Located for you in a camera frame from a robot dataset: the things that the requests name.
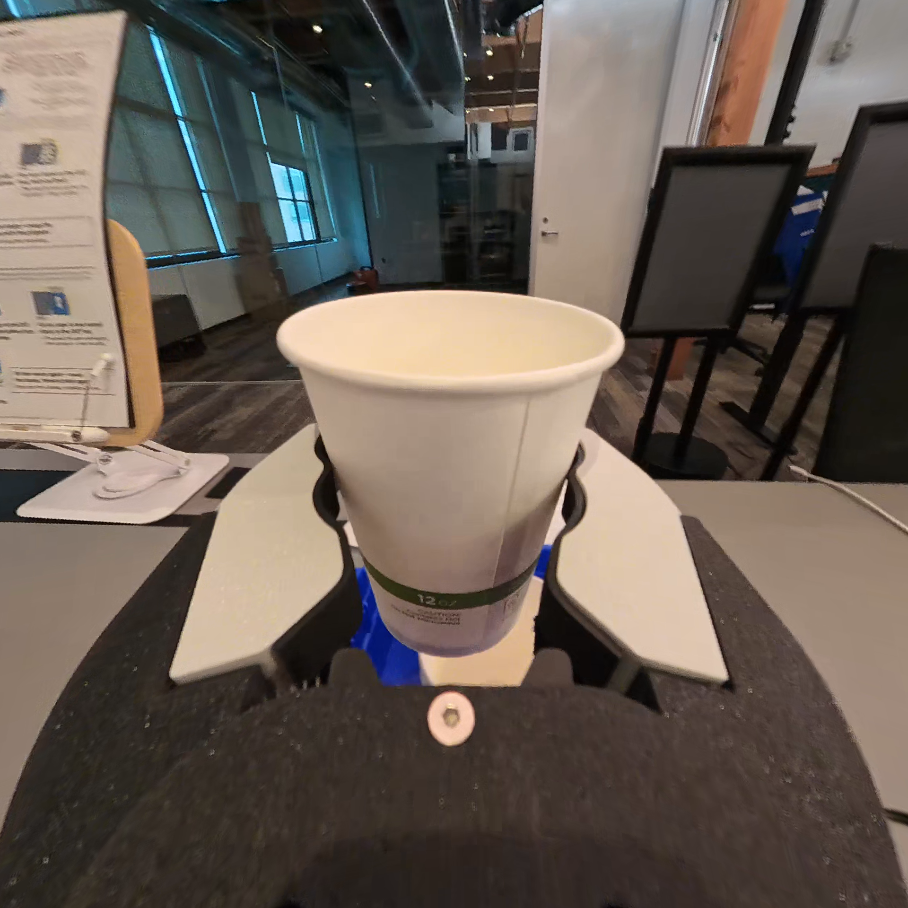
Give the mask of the black wheeled case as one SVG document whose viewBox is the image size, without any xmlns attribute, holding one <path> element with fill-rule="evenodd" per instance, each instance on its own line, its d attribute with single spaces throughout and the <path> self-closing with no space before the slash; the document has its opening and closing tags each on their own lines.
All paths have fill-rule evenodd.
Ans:
<svg viewBox="0 0 908 908">
<path fill-rule="evenodd" d="M 152 298 L 153 323 L 158 349 L 197 339 L 201 335 L 192 301 L 184 293 L 155 295 Z"/>
</svg>

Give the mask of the printed instruction sheet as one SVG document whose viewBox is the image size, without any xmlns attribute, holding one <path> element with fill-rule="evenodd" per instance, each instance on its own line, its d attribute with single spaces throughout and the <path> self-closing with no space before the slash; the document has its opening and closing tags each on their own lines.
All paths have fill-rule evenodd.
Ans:
<svg viewBox="0 0 908 908">
<path fill-rule="evenodd" d="M 1 29 L 2 422 L 127 428 L 105 219 L 123 11 Z"/>
</svg>

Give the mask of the blue plastic bin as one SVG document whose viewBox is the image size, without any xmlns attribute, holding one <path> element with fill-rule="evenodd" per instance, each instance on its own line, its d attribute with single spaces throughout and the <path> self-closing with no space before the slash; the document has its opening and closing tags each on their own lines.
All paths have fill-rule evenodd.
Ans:
<svg viewBox="0 0 908 908">
<path fill-rule="evenodd" d="M 514 627 L 528 625 L 531 621 L 535 627 L 551 549 L 551 546 L 542 549 Z M 391 687 L 423 686 L 419 673 L 419 653 L 396 640 L 385 627 L 364 567 L 357 567 L 356 577 L 362 603 L 362 620 L 351 640 L 351 646 L 368 654 L 382 684 Z"/>
</svg>

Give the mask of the black glass-door cabinet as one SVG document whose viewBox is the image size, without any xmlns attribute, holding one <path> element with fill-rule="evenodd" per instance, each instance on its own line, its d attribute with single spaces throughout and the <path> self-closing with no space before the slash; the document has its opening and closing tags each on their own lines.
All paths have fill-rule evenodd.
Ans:
<svg viewBox="0 0 908 908">
<path fill-rule="evenodd" d="M 528 290 L 533 167 L 454 160 L 437 165 L 442 282 Z"/>
</svg>

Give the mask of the blue jacket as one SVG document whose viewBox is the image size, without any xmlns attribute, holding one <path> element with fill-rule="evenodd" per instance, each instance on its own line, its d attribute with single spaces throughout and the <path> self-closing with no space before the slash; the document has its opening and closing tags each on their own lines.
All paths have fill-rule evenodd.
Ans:
<svg viewBox="0 0 908 908">
<path fill-rule="evenodd" d="M 772 256 L 788 289 L 795 287 L 827 196 L 827 189 L 801 185 L 786 212 L 773 246 Z"/>
</svg>

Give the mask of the stack of cardboard boxes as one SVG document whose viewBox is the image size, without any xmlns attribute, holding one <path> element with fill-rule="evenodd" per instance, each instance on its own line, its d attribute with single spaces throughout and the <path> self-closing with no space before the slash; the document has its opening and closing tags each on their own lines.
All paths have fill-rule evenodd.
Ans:
<svg viewBox="0 0 908 908">
<path fill-rule="evenodd" d="M 279 314 L 289 301 L 284 272 L 256 202 L 239 201 L 241 231 L 237 238 L 237 286 L 245 312 L 255 319 Z"/>
</svg>

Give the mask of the black framed board stand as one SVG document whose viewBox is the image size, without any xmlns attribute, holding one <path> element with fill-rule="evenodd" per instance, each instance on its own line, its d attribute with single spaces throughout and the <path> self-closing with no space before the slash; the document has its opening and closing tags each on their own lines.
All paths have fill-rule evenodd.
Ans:
<svg viewBox="0 0 908 908">
<path fill-rule="evenodd" d="M 620 322 L 627 339 L 662 342 L 633 444 L 638 466 L 683 339 L 705 345 L 678 456 L 695 436 L 716 359 L 740 330 L 812 154 L 812 145 L 783 144 L 664 149 Z"/>
<path fill-rule="evenodd" d="M 854 307 L 864 263 L 874 246 L 905 247 L 907 239 L 907 102 L 862 106 L 846 142 L 799 273 L 786 305 L 785 324 L 765 365 L 748 410 L 732 402 L 722 408 L 773 453 L 782 432 L 766 422 L 782 389 L 807 324 L 818 316 L 846 325 Z"/>
</svg>

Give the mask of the black floor stand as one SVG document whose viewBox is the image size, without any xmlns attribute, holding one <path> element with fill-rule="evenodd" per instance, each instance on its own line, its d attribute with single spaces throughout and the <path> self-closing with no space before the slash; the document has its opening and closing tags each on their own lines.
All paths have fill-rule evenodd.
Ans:
<svg viewBox="0 0 908 908">
<path fill-rule="evenodd" d="M 676 448 L 678 433 L 659 432 L 646 443 L 639 466 L 655 480 L 718 481 L 729 467 L 725 452 L 715 444 L 693 436 L 682 456 Z"/>
</svg>

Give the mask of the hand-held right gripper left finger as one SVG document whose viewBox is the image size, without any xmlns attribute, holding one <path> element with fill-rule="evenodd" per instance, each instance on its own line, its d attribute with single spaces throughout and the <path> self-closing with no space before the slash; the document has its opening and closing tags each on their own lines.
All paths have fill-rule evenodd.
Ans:
<svg viewBox="0 0 908 908">
<path fill-rule="evenodd" d="M 245 668 L 296 686 L 324 675 L 362 621 L 331 461 L 312 424 L 221 502 L 170 677 L 188 685 Z"/>
</svg>

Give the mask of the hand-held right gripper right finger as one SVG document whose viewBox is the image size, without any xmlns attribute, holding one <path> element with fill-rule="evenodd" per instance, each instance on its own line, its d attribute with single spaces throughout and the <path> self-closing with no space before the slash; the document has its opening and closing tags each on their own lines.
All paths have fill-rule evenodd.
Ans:
<svg viewBox="0 0 908 908">
<path fill-rule="evenodd" d="M 640 668 L 721 687 L 730 675 L 680 510 L 630 459 L 590 429 L 581 435 L 549 590 L 619 659 L 616 681 Z"/>
</svg>

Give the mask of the white door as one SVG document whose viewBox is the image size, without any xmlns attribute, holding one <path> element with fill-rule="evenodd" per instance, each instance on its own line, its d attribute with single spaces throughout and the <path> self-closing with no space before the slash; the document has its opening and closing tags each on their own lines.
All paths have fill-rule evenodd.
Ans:
<svg viewBox="0 0 908 908">
<path fill-rule="evenodd" d="M 684 6 L 544 3 L 532 296 L 620 321 Z"/>
</svg>

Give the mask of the black high-back chair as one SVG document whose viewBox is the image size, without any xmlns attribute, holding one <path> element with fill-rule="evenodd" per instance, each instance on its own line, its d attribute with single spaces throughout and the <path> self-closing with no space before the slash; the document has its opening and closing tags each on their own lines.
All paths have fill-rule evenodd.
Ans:
<svg viewBox="0 0 908 908">
<path fill-rule="evenodd" d="M 907 252 L 872 247 L 814 470 L 843 483 L 907 483 Z"/>
</svg>

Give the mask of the large glass window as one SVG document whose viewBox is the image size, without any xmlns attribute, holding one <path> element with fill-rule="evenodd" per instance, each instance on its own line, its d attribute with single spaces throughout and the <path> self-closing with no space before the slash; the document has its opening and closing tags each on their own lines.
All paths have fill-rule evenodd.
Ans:
<svg viewBox="0 0 908 908">
<path fill-rule="evenodd" d="M 107 214 L 152 261 L 332 242 L 315 122 L 145 25 L 130 25 L 107 164 Z"/>
</svg>

